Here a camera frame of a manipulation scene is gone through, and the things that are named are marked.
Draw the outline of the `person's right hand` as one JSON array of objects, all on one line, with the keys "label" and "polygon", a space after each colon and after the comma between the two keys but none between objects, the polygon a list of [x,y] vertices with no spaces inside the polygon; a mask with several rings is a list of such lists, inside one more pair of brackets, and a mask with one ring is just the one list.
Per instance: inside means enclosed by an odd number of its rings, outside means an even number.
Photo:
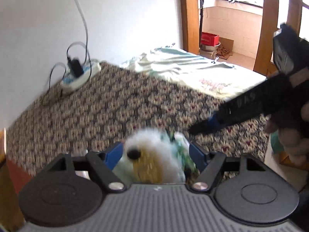
[{"label": "person's right hand", "polygon": [[301,128],[299,120],[308,122],[308,103],[294,114],[280,111],[270,115],[265,126],[265,132],[278,133],[281,145],[295,166],[305,165],[308,157],[308,126]]}]

